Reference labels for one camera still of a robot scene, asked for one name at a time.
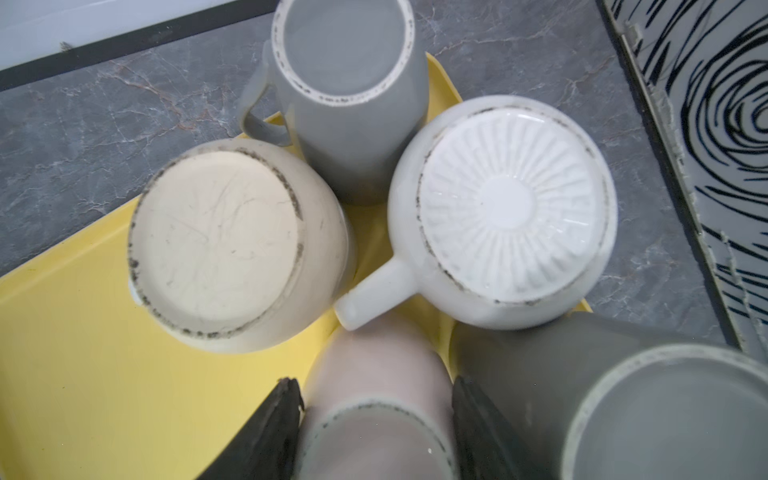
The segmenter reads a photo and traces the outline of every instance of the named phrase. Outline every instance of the black and white patterned wall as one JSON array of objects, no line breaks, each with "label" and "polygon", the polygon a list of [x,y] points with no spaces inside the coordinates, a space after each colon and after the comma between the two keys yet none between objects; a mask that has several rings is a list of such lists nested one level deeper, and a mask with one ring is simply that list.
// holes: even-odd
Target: black and white patterned wall
[{"label": "black and white patterned wall", "polygon": [[603,1],[666,132],[738,340],[766,359],[768,0]]}]

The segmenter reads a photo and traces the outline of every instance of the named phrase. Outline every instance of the yellow tray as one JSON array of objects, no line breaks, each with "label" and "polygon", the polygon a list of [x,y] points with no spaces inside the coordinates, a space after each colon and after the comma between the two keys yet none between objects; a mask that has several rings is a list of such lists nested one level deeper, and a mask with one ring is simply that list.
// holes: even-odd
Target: yellow tray
[{"label": "yellow tray", "polygon": [[[432,120],[461,98],[428,57]],[[240,356],[179,343],[128,292],[135,206],[136,199],[127,202],[0,278],[3,480],[194,478],[278,378],[303,382],[336,327],[328,312],[290,341]],[[386,207],[346,212],[361,280],[392,256]],[[399,310],[447,359],[453,321],[420,297]]]}]

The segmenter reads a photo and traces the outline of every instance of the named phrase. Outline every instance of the mug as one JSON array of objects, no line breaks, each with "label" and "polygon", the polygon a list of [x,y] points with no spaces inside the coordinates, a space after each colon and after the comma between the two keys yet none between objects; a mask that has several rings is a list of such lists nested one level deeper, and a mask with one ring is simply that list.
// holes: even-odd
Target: mug
[{"label": "mug", "polygon": [[131,286],[180,341],[245,353],[296,335],[352,279],[352,231],[328,185],[282,148],[212,141],[171,161],[128,233]]},{"label": "mug", "polygon": [[[344,203],[386,201],[429,103],[408,0],[282,0],[271,32],[240,97],[243,131],[295,145]],[[269,85],[286,127],[250,113]]]},{"label": "mug", "polygon": [[598,146],[562,112],[516,96],[465,101],[424,127],[387,208],[394,256],[336,301],[344,328],[416,293],[472,325],[538,325],[595,285],[616,238]]},{"label": "mug", "polygon": [[764,478],[768,369],[678,333],[572,313],[458,324],[451,364],[560,480]]},{"label": "mug", "polygon": [[451,379],[402,317],[335,331],[303,393],[294,478],[458,480]]}]

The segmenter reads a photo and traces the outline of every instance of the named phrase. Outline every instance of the gray marble countertop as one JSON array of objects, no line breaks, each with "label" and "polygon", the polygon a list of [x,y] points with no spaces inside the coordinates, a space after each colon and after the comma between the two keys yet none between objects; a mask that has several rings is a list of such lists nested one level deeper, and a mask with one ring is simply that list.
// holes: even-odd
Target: gray marble countertop
[{"label": "gray marble countertop", "polygon": [[[463,98],[552,104],[598,143],[619,200],[597,313],[723,342],[595,0],[412,0]],[[272,15],[0,93],[0,273],[138,195],[194,145],[234,137]],[[268,96],[257,106],[276,111]]]}]

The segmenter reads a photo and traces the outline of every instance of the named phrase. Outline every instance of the white mug handle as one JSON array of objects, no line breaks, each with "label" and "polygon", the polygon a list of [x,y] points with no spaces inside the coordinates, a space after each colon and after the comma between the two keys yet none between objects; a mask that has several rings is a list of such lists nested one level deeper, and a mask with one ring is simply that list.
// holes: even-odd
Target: white mug handle
[{"label": "white mug handle", "polygon": [[272,42],[264,42],[261,51],[261,60],[256,66],[256,71],[246,83],[240,101],[237,104],[237,119],[240,122],[240,128],[249,137],[255,140],[262,140],[279,147],[286,147],[291,144],[288,130],[282,125],[268,124],[257,118],[251,113],[251,110],[264,95],[266,88],[270,86],[270,56],[272,55]]},{"label": "white mug handle", "polygon": [[358,329],[419,292],[411,267],[395,255],[333,305],[339,323]]}]

